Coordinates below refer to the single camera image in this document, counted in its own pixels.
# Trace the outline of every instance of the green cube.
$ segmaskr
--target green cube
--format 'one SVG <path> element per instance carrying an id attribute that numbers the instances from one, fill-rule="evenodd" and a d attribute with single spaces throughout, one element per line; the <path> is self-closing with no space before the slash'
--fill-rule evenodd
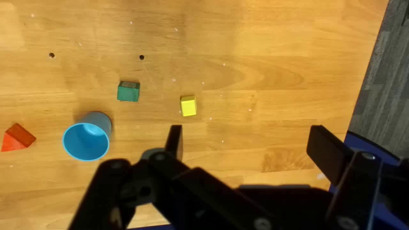
<path id="1" fill-rule="evenodd" d="M 121 81 L 118 85 L 117 99 L 120 101 L 138 101 L 141 84 Z"/>

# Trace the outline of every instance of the yellow cube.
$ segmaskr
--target yellow cube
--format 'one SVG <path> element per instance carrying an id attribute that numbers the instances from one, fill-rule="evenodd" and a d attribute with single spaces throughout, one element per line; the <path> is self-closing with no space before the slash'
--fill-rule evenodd
<path id="1" fill-rule="evenodd" d="M 182 115 L 184 117 L 196 115 L 197 107 L 195 96 L 182 97 L 180 105 L 182 106 Z"/>

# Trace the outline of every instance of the wooden block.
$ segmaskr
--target wooden block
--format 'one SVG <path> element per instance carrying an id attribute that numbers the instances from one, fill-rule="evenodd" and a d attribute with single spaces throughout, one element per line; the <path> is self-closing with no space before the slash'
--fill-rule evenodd
<path id="1" fill-rule="evenodd" d="M 196 115 L 197 106 L 195 96 L 182 97 L 180 100 L 180 105 L 182 107 L 182 115 L 184 117 Z"/>
<path id="2" fill-rule="evenodd" d="M 25 149 L 30 146 L 36 137 L 25 130 L 21 125 L 15 123 L 7 129 L 3 138 L 2 152 Z"/>
<path id="3" fill-rule="evenodd" d="M 140 83 L 121 81 L 118 85 L 117 99 L 120 101 L 138 101 Z"/>

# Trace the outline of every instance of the blue cup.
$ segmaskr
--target blue cup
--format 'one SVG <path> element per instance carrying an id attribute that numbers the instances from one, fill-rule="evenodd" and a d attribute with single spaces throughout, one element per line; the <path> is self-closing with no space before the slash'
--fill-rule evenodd
<path id="1" fill-rule="evenodd" d="M 98 160 L 108 152 L 111 130 L 111 119 L 105 113 L 90 112 L 65 131 L 64 149 L 78 160 Z"/>

